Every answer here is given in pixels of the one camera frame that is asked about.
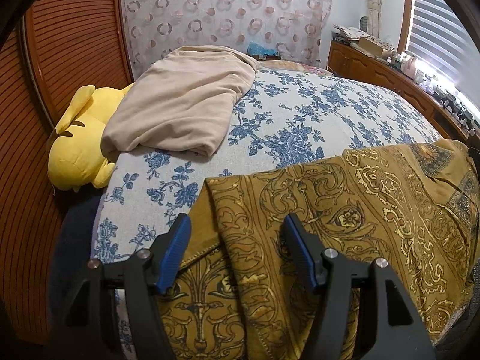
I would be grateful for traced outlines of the gold patterned garment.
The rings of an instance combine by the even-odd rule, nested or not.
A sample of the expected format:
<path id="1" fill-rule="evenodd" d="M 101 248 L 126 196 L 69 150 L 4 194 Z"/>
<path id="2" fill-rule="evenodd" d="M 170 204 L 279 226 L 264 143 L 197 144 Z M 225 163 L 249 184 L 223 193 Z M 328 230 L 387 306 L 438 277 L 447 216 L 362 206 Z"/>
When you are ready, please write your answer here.
<path id="1" fill-rule="evenodd" d="M 299 358 L 318 299 L 281 235 L 290 213 L 348 258 L 386 258 L 434 344 L 477 300 L 479 178 L 466 145 L 345 150 L 204 181 L 180 273 L 158 301 L 177 359 Z"/>

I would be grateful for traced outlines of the yellow plush toy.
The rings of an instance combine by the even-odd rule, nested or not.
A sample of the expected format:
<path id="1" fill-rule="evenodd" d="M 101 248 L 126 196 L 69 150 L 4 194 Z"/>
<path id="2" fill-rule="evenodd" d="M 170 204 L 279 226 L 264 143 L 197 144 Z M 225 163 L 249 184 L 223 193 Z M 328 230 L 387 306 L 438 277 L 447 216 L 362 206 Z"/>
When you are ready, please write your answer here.
<path id="1" fill-rule="evenodd" d="M 130 88 L 84 85 L 55 126 L 49 147 L 47 175 L 56 189 L 78 191 L 91 184 L 96 189 L 108 185 L 115 164 L 101 151 L 107 122 Z"/>

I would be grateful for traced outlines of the blue floral bed sheet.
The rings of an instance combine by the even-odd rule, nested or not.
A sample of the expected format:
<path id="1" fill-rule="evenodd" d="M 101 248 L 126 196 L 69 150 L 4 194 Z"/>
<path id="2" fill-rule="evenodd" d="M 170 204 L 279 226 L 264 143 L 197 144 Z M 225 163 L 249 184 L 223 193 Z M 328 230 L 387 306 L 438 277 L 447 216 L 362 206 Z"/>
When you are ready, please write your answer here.
<path id="1" fill-rule="evenodd" d="M 400 95 L 354 80 L 260 69 L 210 158 L 146 147 L 124 153 L 103 194 L 92 255 L 104 263 L 149 247 L 188 212 L 208 177 L 248 175 L 347 148 L 434 142 L 437 130 Z M 241 307 L 220 250 L 183 270 L 159 310 L 179 359 L 244 359 Z"/>

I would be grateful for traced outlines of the beige folded cloth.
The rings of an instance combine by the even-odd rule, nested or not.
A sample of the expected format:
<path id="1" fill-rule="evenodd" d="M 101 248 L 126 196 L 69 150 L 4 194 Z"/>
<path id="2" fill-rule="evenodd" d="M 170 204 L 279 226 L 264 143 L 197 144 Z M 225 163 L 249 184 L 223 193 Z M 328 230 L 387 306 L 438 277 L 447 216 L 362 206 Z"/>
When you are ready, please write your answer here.
<path id="1" fill-rule="evenodd" d="M 128 90 L 103 131 L 103 156 L 114 161 L 120 152 L 145 146 L 211 157 L 258 68 L 253 57 L 229 47 L 175 49 Z"/>

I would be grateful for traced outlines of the pink kettle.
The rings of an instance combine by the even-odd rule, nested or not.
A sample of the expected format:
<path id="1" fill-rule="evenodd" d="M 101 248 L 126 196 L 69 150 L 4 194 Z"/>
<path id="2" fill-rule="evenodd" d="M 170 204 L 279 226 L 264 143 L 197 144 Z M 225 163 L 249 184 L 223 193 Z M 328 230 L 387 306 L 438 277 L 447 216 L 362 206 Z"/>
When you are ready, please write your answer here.
<path id="1" fill-rule="evenodd" d="M 411 78 L 412 80 L 414 80 L 416 76 L 416 61 L 417 57 L 411 56 L 410 58 L 402 62 L 402 73 L 405 74 L 407 77 Z"/>

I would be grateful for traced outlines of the wooden sideboard cabinet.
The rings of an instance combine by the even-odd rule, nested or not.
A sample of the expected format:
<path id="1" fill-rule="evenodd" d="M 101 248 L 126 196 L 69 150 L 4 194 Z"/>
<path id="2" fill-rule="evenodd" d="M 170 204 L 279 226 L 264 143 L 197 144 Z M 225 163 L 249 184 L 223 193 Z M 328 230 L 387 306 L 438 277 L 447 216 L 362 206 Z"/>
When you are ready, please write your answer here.
<path id="1" fill-rule="evenodd" d="M 465 133 L 441 105 L 405 74 L 353 47 L 331 41 L 327 69 L 333 74 L 390 89 L 414 106 L 443 137 L 466 143 Z"/>

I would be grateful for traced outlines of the cardboard box on cabinet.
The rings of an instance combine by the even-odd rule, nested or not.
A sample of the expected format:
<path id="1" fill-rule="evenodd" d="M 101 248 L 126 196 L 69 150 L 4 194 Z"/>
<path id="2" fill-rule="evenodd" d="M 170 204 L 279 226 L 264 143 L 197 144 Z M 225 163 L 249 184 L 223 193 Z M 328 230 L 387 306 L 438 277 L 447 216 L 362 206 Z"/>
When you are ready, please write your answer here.
<path id="1" fill-rule="evenodd" d="M 395 48 L 387 41 L 376 37 L 362 37 L 358 46 L 374 57 L 387 58 L 395 52 Z"/>

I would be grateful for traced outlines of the pink floral blanket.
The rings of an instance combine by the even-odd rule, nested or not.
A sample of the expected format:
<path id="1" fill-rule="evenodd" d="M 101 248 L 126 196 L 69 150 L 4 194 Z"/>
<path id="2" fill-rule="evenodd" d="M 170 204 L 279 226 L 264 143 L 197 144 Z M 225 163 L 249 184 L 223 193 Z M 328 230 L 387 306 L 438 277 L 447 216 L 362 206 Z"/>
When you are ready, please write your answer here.
<path id="1" fill-rule="evenodd" d="M 314 67 L 304 63 L 296 63 L 286 60 L 261 60 L 259 66 L 267 69 L 283 69 L 297 72 L 309 72 L 318 76 L 332 76 L 333 73 L 321 67 Z"/>

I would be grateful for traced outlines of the window zebra blind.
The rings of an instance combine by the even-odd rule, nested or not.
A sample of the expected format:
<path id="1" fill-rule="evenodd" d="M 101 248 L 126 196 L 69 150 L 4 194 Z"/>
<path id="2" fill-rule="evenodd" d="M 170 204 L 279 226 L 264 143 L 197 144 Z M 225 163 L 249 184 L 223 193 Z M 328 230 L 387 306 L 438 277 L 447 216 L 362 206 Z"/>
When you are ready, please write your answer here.
<path id="1" fill-rule="evenodd" d="M 407 50 L 479 104 L 479 50 L 443 0 L 412 0 Z"/>

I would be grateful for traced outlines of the floral folded cloth pile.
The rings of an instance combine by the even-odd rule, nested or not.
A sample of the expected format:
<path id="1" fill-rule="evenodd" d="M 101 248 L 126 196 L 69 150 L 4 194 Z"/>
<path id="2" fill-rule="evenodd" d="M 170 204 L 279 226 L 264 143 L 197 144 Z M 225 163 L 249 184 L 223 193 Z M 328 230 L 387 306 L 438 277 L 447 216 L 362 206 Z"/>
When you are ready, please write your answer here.
<path id="1" fill-rule="evenodd" d="M 344 27 L 341 25 L 334 25 L 332 31 L 334 38 L 339 39 L 340 41 L 345 41 L 348 43 L 354 42 L 358 43 L 362 38 L 368 38 L 368 33 L 362 31 L 359 28 L 355 27 Z"/>

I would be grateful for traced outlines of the blue item on box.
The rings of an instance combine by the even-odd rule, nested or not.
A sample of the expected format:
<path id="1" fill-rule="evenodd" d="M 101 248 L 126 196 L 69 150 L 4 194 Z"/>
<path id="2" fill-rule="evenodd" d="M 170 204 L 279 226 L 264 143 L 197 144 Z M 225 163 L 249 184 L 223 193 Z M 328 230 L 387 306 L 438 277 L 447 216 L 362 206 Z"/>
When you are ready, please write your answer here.
<path id="1" fill-rule="evenodd" d="M 281 55 L 275 49 L 266 48 L 256 42 L 248 45 L 247 54 L 258 61 L 281 59 Z"/>

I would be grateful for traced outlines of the pink circle patterned curtain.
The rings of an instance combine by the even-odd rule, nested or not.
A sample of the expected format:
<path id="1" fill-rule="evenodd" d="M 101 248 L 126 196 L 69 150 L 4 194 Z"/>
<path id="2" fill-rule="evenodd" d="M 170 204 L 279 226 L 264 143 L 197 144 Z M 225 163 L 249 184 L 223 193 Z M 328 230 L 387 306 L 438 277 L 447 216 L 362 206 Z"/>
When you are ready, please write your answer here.
<path id="1" fill-rule="evenodd" d="M 332 0 L 121 0 L 128 56 L 139 77 L 178 47 L 258 46 L 317 65 Z"/>

